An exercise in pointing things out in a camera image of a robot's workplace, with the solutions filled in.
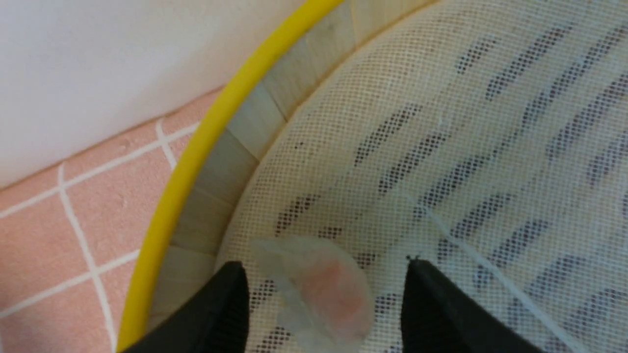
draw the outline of pink tile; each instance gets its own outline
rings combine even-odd
[[[170,171],[157,148],[68,189],[96,265],[139,249]]]
[[[93,281],[0,320],[5,353],[111,353]]]
[[[1,223],[0,309],[87,271],[58,194]]]
[[[70,180],[156,140],[155,121],[147,122],[71,157],[65,163],[64,177]]]
[[[105,286],[105,292],[107,293],[111,313],[114,317],[116,330],[120,327],[126,292],[129,289],[135,263],[136,261],[131,261],[130,263],[109,270],[100,276],[102,284]]]
[[[57,185],[57,166],[50,167],[0,190],[0,211],[50,190]]]
[[[169,135],[201,121],[207,114],[209,107],[211,107],[216,100],[216,97],[220,94],[221,90],[222,89],[218,89],[209,92],[208,94],[191,101],[181,109],[168,116],[164,119],[161,126],[163,128],[163,132],[166,135]]]
[[[175,156],[177,161],[181,159],[181,155],[188,146],[190,138],[192,138],[192,134],[185,135],[184,137],[176,139],[170,143],[170,149],[172,149],[172,154]]]

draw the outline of fine mesh netting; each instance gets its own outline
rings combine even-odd
[[[400,352],[406,256],[546,352],[628,351],[628,3],[440,1],[291,117],[222,246],[248,352],[299,352],[253,237],[332,239],[375,297],[361,352]]]

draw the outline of tile grout line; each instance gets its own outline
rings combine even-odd
[[[157,120],[157,124],[155,124],[155,131],[157,132],[157,141],[161,142],[161,149],[163,150],[163,154],[166,155],[166,159],[170,164],[170,169],[174,170],[176,167],[176,158],[175,154],[172,153],[172,149],[170,148],[170,144],[166,141],[166,136],[163,133],[163,127],[161,127],[161,123],[163,122],[163,117]]]
[[[98,295],[98,299],[100,301],[100,308],[102,309],[102,314],[105,318],[105,328],[107,329],[107,333],[109,334],[109,341],[111,343],[111,351],[116,351],[117,345],[117,337],[116,330],[114,328],[114,321],[111,314],[111,307],[109,306],[109,302],[107,300],[107,293],[105,292],[105,287],[102,284],[102,280],[97,272],[96,263],[94,261],[94,257],[89,250],[89,245],[87,244],[87,239],[85,238],[85,233],[80,227],[79,219],[77,218],[74,210],[72,209],[72,203],[70,202],[70,198],[66,192],[66,185],[63,182],[63,170],[64,163],[61,163],[58,170],[58,182],[59,182],[59,196],[61,197],[61,203],[63,204],[63,208],[65,209],[65,215],[70,221],[72,228],[74,229],[74,233],[78,238],[78,243],[80,244],[81,250],[83,252],[83,257],[87,262],[87,267],[89,268],[89,273],[94,281],[94,286],[96,287],[96,293]]]
[[[0,312],[0,318],[5,318],[9,315],[12,315],[24,308],[30,307],[33,304],[38,303],[39,301],[44,300],[45,298],[48,298],[49,296],[53,296],[57,293],[61,293],[64,290],[74,287],[76,285],[79,285],[85,281],[88,281],[90,278],[92,277],[92,275],[90,273],[84,273],[84,274],[80,274],[74,278],[70,278],[69,280],[65,281],[65,282],[61,282],[60,284],[49,288],[45,291],[41,291],[33,296],[31,296],[30,298],[23,300],[15,305],[13,305],[12,307],[9,307],[5,310],[3,310],[2,312]]]
[[[0,219],[3,219],[11,214],[14,214],[15,212],[25,209],[29,206],[32,206],[34,204],[37,204],[39,201],[51,197],[52,195],[56,194],[59,191],[58,187],[53,187],[50,188],[44,192],[39,193],[38,195],[35,195],[31,198],[29,198],[26,201],[22,201],[19,204],[13,205],[11,207],[9,207],[8,209],[4,209],[2,212],[0,212]]]
[[[182,138],[185,135],[191,134],[194,131],[196,131],[196,129],[198,128],[199,123],[195,123],[192,124],[190,126],[187,126],[183,129],[177,130],[174,133],[171,133],[169,135],[165,136],[165,141],[167,142],[172,142],[178,138]],[[138,149],[136,149],[133,152],[130,152],[128,155],[124,155],[122,157],[118,157],[118,158],[114,158],[111,161],[108,161],[107,163],[104,163],[90,171],[87,171],[81,175],[75,176],[74,178],[70,179],[69,181],[65,182],[65,185],[67,187],[72,186],[74,184],[78,184],[86,179],[95,177],[98,174],[101,174],[107,170],[113,169],[119,165],[122,165],[128,161],[132,161],[140,156],[142,156],[145,153],[148,153],[156,148],[161,147],[162,142],[161,141],[155,141],[152,143],[149,143],[143,147],[140,147]],[[29,198],[28,200],[22,201],[19,204],[16,204],[14,206],[9,207],[8,209],[4,209],[2,211],[0,211],[0,219],[5,218],[17,211],[20,211],[22,209],[25,209],[29,206],[32,206],[36,203],[38,203],[39,201],[51,197],[52,195],[54,195],[55,193],[57,193],[59,191],[59,187],[53,187],[51,189],[48,189],[38,195],[35,195],[31,198]]]
[[[122,266],[123,264],[126,263],[130,263],[131,261],[135,260],[138,258],[139,255],[139,250],[135,250],[132,251],[128,254],[122,255],[121,257],[112,260],[104,265],[102,265],[101,267],[99,267],[97,269],[97,272],[99,274],[103,274],[107,271],[110,271],[112,269],[115,269],[119,266]],[[49,288],[47,290],[41,291],[15,305],[13,305],[12,307],[9,307],[3,311],[0,312],[0,319],[5,318],[9,315],[12,315],[24,308],[30,307],[33,304],[38,303],[39,301],[44,300],[45,298],[48,298],[50,296],[53,296],[57,293],[61,293],[62,291],[69,289],[71,287],[74,287],[76,285],[79,285],[85,281],[88,281],[89,279],[91,279],[92,274],[90,272],[86,272],[84,274],[80,274],[74,278],[70,278],[69,280],[65,281],[65,282],[61,282],[58,285]]]

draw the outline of pink tiled floor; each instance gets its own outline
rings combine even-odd
[[[154,208],[217,93],[0,191],[0,353],[107,353]]]

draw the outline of translucent object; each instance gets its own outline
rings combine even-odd
[[[307,352],[357,352],[371,331],[374,300],[354,259],[327,239],[254,239],[252,253],[285,300],[279,324]]]

